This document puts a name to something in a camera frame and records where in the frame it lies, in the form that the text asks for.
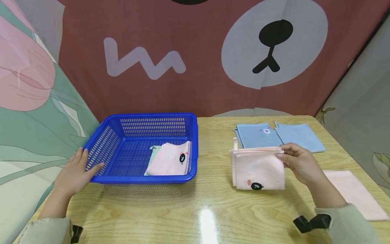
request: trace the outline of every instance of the hand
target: hand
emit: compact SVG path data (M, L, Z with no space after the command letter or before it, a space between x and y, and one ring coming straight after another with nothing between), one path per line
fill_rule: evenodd
M284 154L277 154L277 157L283 161L285 167L293 171L301 183L309 186L313 183L328 181L311 152L294 143L280 147L284 150Z
M81 192L104 166L104 163L100 163L85 171L87 160L88 150L83 151L82 148L79 148L55 179L52 194L60 194L70 199Z

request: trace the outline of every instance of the folded towel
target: folded towel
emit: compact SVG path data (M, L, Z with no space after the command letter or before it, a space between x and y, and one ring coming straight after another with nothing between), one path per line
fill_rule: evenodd
M165 143L146 169L148 175L185 175L188 171L191 142Z
M152 155L150 156L150 159L149 159L149 163L148 163L148 167L149 165L153 162L154 158L156 157L156 154L158 153L158 151L160 150L161 146L151 146L150 149L152 150Z
M284 190L284 165L276 158L280 147L238 149L237 138L230 150L233 186L240 190Z
M276 133L282 140L283 144L295 143L306 148L312 153L325 151L324 145L318 139L310 126L303 125L281 125L275 128Z
M233 131L234 131L234 133L236 134L236 137L237 137L237 139L238 139L239 144L241 145L241 148L244 148L243 142L241 141L240 133L238 133L238 129L237 129L237 128L234 128Z
M351 171L324 170L324 173L344 199L355 205L366 220L389 220L381 205Z
M237 131L243 148L280 146L283 144L268 123L238 124Z

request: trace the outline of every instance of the white circle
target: white circle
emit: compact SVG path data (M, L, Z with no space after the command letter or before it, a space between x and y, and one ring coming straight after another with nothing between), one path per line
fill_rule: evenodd
M253 68L263 61L269 47L259 40L260 30L267 24L287 20L293 26L291 36L275 46L273 58L278 72L266 67L258 74ZM260 89L287 82L317 58L328 34L324 10L312 0L265 0L245 12L231 27L222 46L222 66L235 83Z

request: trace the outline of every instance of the light green sleeve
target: light green sleeve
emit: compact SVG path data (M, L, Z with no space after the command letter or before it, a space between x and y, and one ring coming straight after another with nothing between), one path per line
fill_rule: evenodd
M69 244L72 236L73 225L70 218L39 219L26 225L19 244Z
M327 231L334 244L381 243L373 227L353 204L342 208L316 208L315 212L331 217Z

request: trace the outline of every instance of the blue plastic basket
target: blue plastic basket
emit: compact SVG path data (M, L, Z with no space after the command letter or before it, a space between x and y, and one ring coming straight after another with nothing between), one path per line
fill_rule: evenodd
M151 146L191 141L186 175L144 176ZM114 114L107 117L85 144L87 170L104 162L91 182L101 184L185 183L196 175L198 159L197 117L190 113Z

